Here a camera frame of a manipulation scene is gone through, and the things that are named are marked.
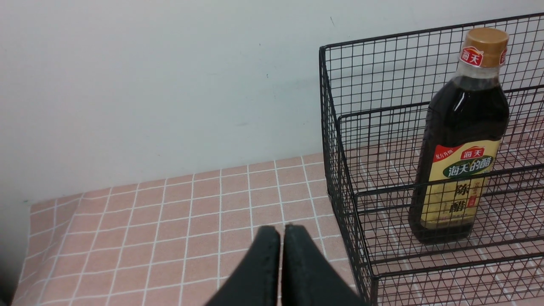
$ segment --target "pink tile floor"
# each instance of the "pink tile floor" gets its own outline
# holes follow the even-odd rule
[[[30,221],[16,306],[201,306],[265,224],[304,225],[354,287],[322,154],[54,199]]]

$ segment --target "haitian logo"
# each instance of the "haitian logo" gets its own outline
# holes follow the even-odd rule
[[[478,158],[484,155],[485,148],[480,146],[473,146],[472,148],[466,149],[461,153],[461,160],[470,160],[471,158]]]
[[[493,163],[493,157],[484,155],[472,160],[458,161],[444,169],[442,174],[449,179],[464,178],[476,174]]]
[[[465,47],[459,58],[469,65],[479,67],[484,60],[484,51],[480,51],[475,47]]]

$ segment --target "dark liquid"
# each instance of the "dark liquid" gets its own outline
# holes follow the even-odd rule
[[[497,79],[459,76],[449,81],[429,105],[416,183],[429,181],[437,145],[453,148],[479,140],[500,140],[506,132],[508,114],[508,102]],[[422,226],[426,191],[426,186],[417,187],[412,195],[408,220],[414,236],[425,244],[467,238],[472,223],[437,229]]]

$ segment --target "bottle neck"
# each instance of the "bottle neck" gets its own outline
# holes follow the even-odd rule
[[[467,90],[484,90],[499,86],[500,67],[480,68],[459,62],[453,82]]]

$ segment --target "pink tile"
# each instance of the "pink tile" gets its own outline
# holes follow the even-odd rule
[[[119,260],[121,249],[96,250],[89,254],[85,272],[101,272],[114,270]]]
[[[108,198],[81,199],[77,213],[103,213],[106,210]]]
[[[100,189],[100,190],[94,190],[90,192],[85,192],[83,195],[84,198],[99,198],[99,197],[106,197],[109,195],[110,188]]]
[[[69,232],[96,231],[102,215],[74,215]]]
[[[353,280],[353,274],[351,272],[351,266],[349,265],[349,261],[347,259],[331,262],[331,266],[335,269],[336,273],[338,273],[338,275],[342,277],[347,285],[355,284],[355,281]]]
[[[111,305],[111,306],[141,305],[143,300],[144,300],[143,291],[123,293],[123,294],[112,295],[111,298],[109,299],[108,305]]]
[[[308,181],[325,179],[325,167],[323,164],[310,164],[304,167],[306,168],[306,176],[308,176]]]
[[[183,260],[154,264],[151,266],[149,288],[169,286],[181,283]]]
[[[212,277],[217,277],[217,255],[187,259],[184,282],[187,283]]]
[[[235,175],[235,174],[244,174],[248,173],[248,167],[247,166],[240,166],[240,167],[234,167],[234,168],[227,168],[223,169],[221,171],[221,175]]]
[[[221,178],[221,193],[233,193],[248,190],[248,176],[246,174],[226,176]]]
[[[74,299],[72,306],[105,306],[107,297],[82,297]]]
[[[323,162],[323,153],[316,153],[312,155],[303,156],[304,164],[311,163],[322,163]]]
[[[277,179],[280,185],[306,182],[306,176],[302,167],[278,169]]]
[[[174,201],[188,200],[191,198],[191,188],[191,183],[167,186],[166,192],[164,194],[164,201],[168,203]]]
[[[27,278],[32,273],[36,272],[42,263],[42,256],[28,257],[24,260],[24,268],[21,278]]]
[[[323,237],[340,235],[340,229],[338,228],[335,216],[319,217],[317,221],[319,222],[319,228]]]
[[[88,306],[88,305],[92,305],[92,304],[77,304],[76,301],[74,301],[74,303],[72,305],[75,305],[75,306]],[[47,303],[47,306],[70,306],[70,301],[62,301],[62,302],[52,302],[52,303]]]
[[[112,194],[136,191],[136,188],[138,188],[138,184],[117,186],[112,188]]]
[[[316,214],[318,216],[334,214],[332,210],[332,204],[329,201],[328,197],[314,198],[313,205],[316,208]]]
[[[41,302],[45,303],[56,299],[71,298],[78,282],[79,275],[50,279],[45,286]]]
[[[55,210],[48,209],[30,215],[30,234],[52,229],[54,227]]]
[[[37,253],[45,251],[49,246],[51,237],[53,236],[53,230],[48,230],[41,234],[35,234],[28,239],[28,256],[32,256]]]
[[[124,228],[108,231],[99,231],[96,235],[94,249],[98,250],[120,247],[123,244],[123,239],[125,238],[125,231],[126,229]]]
[[[341,237],[323,238],[323,245],[327,252],[327,259],[347,258],[345,246]]]
[[[219,197],[210,197],[193,200],[192,216],[204,215],[205,213],[219,212]]]
[[[253,208],[253,225],[265,225],[282,222],[280,204]]]
[[[41,281],[49,278],[49,273],[51,273],[51,270],[53,270],[53,266],[55,264],[55,258],[51,257],[47,259],[38,270],[38,276],[36,277],[36,280]]]
[[[185,238],[160,241],[155,244],[153,262],[183,259],[185,256]]]
[[[59,256],[51,277],[81,273],[86,259],[87,254]]]
[[[276,161],[276,167],[278,168],[293,167],[299,165],[302,165],[302,159],[300,156]]]
[[[221,254],[220,276],[229,276],[238,267],[247,251]]]
[[[157,239],[167,240],[187,236],[188,219],[163,221],[159,225],[159,234]]]
[[[219,179],[194,182],[193,198],[211,197],[213,195],[219,195]]]
[[[183,306],[202,306],[215,294],[216,280],[183,285],[181,304]]]
[[[43,201],[30,207],[30,213],[35,213],[45,209],[51,209],[55,206],[55,200]]]
[[[122,210],[115,212],[107,212],[102,217],[102,223],[100,224],[100,230],[109,230],[120,227],[126,227],[128,220],[131,217],[130,210]]]
[[[126,246],[155,241],[157,224],[138,225],[129,227],[127,232]]]
[[[309,182],[308,184],[310,185],[310,192],[312,193],[312,198],[327,196],[327,182],[325,180]]]
[[[113,271],[98,274],[84,274],[81,277],[76,296],[106,295],[112,287]]]
[[[147,266],[118,270],[115,276],[115,283],[113,284],[113,293],[145,288],[147,270]]]
[[[76,208],[78,204],[79,204],[78,200],[76,200],[76,201],[72,201],[63,205],[58,205],[57,215],[55,220],[56,223],[60,224],[60,223],[69,221],[72,218],[74,212],[76,212]]]
[[[78,193],[78,194],[68,195],[67,197],[58,198],[57,205],[62,205],[62,204],[66,204],[68,202],[73,202],[73,201],[78,202],[81,199],[81,196],[82,194]]]
[[[164,187],[138,191],[136,195],[136,207],[160,204],[163,202]]]
[[[189,235],[208,234],[219,231],[219,214],[191,218]]]
[[[274,162],[264,162],[249,165],[249,172],[263,171],[274,169]]]
[[[106,207],[106,211],[118,211],[124,209],[131,209],[134,205],[134,198],[136,192],[129,192],[123,194],[111,195]]]
[[[63,236],[66,234],[67,230],[68,230],[68,225],[70,225],[70,222],[65,222],[63,224],[60,224],[58,225],[54,230],[53,230],[53,243],[56,243],[56,242],[59,242],[62,241],[62,238]]]
[[[134,209],[132,212],[131,225],[153,223],[159,221],[160,205],[146,206]]]
[[[140,183],[140,186],[138,186],[138,189],[162,187],[164,186],[165,183],[166,183],[166,180],[155,180],[155,181],[143,182],[143,183]]]
[[[308,231],[308,234],[312,238],[319,237],[319,231],[317,230],[317,224],[316,224],[316,220],[314,218],[306,219],[306,220],[292,221],[292,222],[289,222],[289,223],[304,226],[306,228],[306,230]]]
[[[283,205],[285,221],[313,217],[313,207],[310,200],[285,203]]]
[[[38,305],[38,299],[40,298],[40,295],[44,286],[45,286],[44,282],[39,282],[34,284],[32,287],[30,287],[24,299],[24,301],[26,302],[25,305]],[[50,297],[44,294],[44,298],[41,300],[41,302],[44,302],[45,298],[50,298]]]
[[[187,257],[216,254],[219,250],[219,234],[189,237]]]
[[[169,178],[166,180],[167,185],[181,184],[193,181],[193,175],[178,176],[176,178]]]
[[[296,185],[280,186],[281,200],[284,202],[309,199],[308,186],[306,183]]]
[[[144,306],[178,305],[180,290],[180,286],[150,289],[146,293]]]
[[[247,249],[251,245],[251,229],[230,230],[221,233],[221,252]]]
[[[195,181],[213,179],[218,177],[219,177],[219,170],[208,171],[208,172],[195,174]]]
[[[223,212],[221,214],[221,230],[249,227],[250,220],[249,209]]]
[[[191,201],[181,201],[163,205],[163,214],[160,219],[172,220],[179,218],[189,217],[189,211],[191,208]]]
[[[223,211],[249,208],[249,192],[225,194],[221,197]]]
[[[251,189],[277,186],[276,171],[250,173],[249,183]]]
[[[280,202],[277,187],[251,191],[251,205],[253,207]]]
[[[121,254],[120,268],[148,265],[151,261],[153,243],[128,246],[123,248]]]

